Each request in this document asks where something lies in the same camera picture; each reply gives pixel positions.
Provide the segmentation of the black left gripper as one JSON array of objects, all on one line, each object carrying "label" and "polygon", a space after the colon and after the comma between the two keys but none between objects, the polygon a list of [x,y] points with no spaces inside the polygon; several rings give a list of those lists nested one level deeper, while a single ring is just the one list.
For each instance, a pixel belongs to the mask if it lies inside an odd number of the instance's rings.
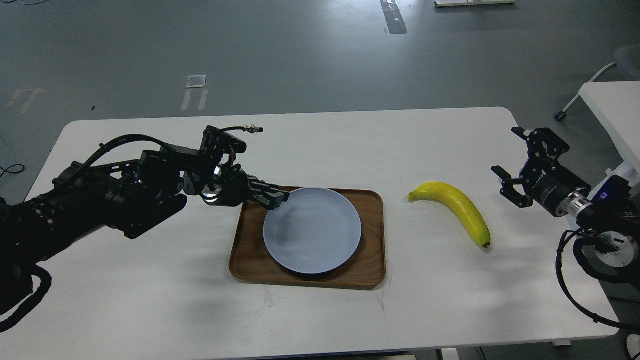
[{"label": "black left gripper", "polygon": [[230,177],[215,184],[212,193],[202,193],[202,201],[211,207],[238,207],[251,201],[268,211],[274,211],[290,198],[290,192],[279,189],[276,184],[260,180],[241,168],[224,175]]}]

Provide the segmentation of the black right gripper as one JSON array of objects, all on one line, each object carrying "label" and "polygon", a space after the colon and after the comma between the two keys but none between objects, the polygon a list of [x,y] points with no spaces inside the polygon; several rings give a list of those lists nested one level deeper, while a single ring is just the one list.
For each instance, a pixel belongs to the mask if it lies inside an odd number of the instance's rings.
[{"label": "black right gripper", "polygon": [[[569,214],[566,199],[573,193],[587,196],[591,186],[562,166],[559,157],[570,150],[570,145],[548,127],[526,130],[516,126],[510,129],[526,143],[527,159],[519,178],[513,178],[502,166],[491,171],[500,179],[499,194],[518,208],[540,204],[555,218]],[[522,185],[525,194],[515,186]]]}]

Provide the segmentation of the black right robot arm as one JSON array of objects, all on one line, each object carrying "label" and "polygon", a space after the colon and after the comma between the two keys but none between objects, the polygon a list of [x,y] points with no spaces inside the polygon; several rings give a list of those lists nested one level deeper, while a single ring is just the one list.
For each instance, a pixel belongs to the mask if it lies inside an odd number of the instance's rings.
[{"label": "black right robot arm", "polygon": [[549,128],[511,130],[525,141],[527,160],[512,177],[492,166],[500,194],[518,208],[541,205],[550,215],[573,217],[585,231],[574,243],[574,257],[593,278],[639,286],[639,214],[632,205],[628,180],[613,175],[592,199],[590,185],[560,164],[569,144]]}]

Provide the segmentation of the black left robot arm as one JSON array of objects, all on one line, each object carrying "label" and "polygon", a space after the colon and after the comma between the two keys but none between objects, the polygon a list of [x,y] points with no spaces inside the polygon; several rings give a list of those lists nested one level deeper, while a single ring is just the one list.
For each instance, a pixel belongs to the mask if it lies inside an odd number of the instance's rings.
[{"label": "black left robot arm", "polygon": [[125,134],[101,144],[85,162],[74,161],[53,189],[27,202],[1,200],[1,330],[16,326],[51,288],[40,263],[87,235],[108,227],[131,240],[183,210],[189,196],[211,207],[255,202],[268,211],[288,191],[246,173],[236,162],[247,144],[234,126],[207,126],[199,148]]}]

